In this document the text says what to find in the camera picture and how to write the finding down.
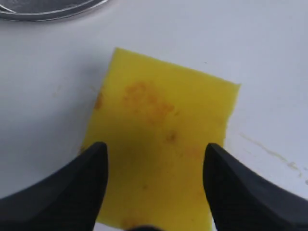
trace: orange stain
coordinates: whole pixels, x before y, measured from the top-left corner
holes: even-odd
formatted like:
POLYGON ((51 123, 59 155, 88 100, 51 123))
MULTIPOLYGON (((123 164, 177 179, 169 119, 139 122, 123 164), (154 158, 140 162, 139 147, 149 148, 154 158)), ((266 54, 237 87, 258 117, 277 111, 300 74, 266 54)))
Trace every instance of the orange stain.
POLYGON ((174 105, 166 102, 151 82, 139 81, 127 86, 122 100, 134 114, 139 114, 151 125, 163 123, 174 110, 174 105))

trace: scratch mark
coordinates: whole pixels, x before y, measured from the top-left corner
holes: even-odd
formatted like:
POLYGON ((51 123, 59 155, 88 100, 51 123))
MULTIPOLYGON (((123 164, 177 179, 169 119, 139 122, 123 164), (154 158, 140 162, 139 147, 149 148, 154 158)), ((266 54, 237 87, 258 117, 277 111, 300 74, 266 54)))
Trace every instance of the scratch mark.
POLYGON ((298 167, 296 166, 296 163, 294 162, 288 163, 288 167, 292 170, 299 171, 298 167))
POLYGON ((256 146, 260 147, 262 150, 264 150, 265 152, 267 152, 269 155, 274 156, 278 159, 280 159, 282 162, 286 163, 287 166, 292 169, 293 171, 297 171, 299 173, 298 177, 301 178, 303 176, 303 173, 301 172, 301 170, 298 168, 298 166, 296 165, 295 162, 291 161, 288 162, 288 160, 286 158, 284 158, 283 156, 281 156, 280 154, 273 152, 272 150, 266 148, 263 144, 261 144, 260 142, 254 141, 253 139, 251 139, 250 137, 247 137, 245 134, 240 133, 240 136, 243 137, 244 139, 246 139, 247 141, 255 144, 256 146))
POLYGON ((266 148, 263 144, 261 144, 260 142, 254 141, 253 139, 247 137, 245 134, 240 133, 240 136, 243 137, 244 139, 248 140, 249 142, 255 144, 256 146, 260 147, 263 151, 267 152, 269 155, 272 155, 278 159, 280 159, 283 162, 288 162, 288 160, 286 158, 284 158, 283 156, 281 156, 280 154, 273 152, 272 150, 266 148))

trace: metal bowl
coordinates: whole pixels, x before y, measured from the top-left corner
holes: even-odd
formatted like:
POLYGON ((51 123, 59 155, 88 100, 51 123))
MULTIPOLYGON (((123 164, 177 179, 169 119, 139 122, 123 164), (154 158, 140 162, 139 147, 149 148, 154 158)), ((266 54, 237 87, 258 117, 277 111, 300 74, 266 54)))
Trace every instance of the metal bowl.
POLYGON ((70 17, 108 0, 0 0, 0 18, 11 21, 48 21, 70 17))

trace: yellow sponge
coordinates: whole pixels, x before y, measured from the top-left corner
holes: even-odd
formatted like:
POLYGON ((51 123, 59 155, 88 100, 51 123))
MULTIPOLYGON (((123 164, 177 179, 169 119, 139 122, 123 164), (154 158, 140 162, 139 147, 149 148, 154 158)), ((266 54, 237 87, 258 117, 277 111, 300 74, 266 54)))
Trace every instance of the yellow sponge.
POLYGON ((108 145, 109 181, 98 222, 166 231, 211 227, 202 169, 223 145, 239 85, 116 49, 83 147, 108 145))

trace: white table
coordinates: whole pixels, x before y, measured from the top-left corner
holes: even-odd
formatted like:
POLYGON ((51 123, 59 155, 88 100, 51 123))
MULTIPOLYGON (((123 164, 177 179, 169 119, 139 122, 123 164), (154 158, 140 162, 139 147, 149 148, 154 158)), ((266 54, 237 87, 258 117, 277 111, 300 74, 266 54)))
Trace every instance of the white table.
POLYGON ((117 46, 242 83, 225 148, 308 198, 307 22, 307 0, 110 0, 0 21, 0 197, 76 156, 117 46))

